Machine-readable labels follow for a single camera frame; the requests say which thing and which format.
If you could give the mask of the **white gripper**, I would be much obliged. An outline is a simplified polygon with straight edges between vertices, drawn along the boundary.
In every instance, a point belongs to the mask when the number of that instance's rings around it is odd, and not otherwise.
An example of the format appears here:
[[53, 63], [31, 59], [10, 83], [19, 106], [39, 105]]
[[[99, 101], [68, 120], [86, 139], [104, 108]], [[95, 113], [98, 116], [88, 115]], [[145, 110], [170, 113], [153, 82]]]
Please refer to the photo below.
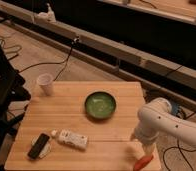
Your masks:
[[[135, 137], [134, 133], [132, 133], [130, 136], [130, 140], [133, 141], [134, 139], [136, 139], [136, 137]], [[142, 144], [142, 148], [144, 151], [144, 156], [151, 156], [154, 152], [155, 145], [154, 144], [151, 144], [151, 145]]]

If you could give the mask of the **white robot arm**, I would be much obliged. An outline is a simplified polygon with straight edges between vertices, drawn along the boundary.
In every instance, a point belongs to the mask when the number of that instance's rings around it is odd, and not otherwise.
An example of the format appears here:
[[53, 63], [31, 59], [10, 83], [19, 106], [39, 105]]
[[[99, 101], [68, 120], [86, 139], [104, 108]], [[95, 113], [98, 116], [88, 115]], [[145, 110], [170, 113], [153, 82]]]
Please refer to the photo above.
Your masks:
[[138, 124], [131, 134], [143, 146], [150, 148], [159, 135], [165, 132], [196, 149], [196, 123], [171, 114], [172, 105], [165, 98], [156, 98], [139, 108]]

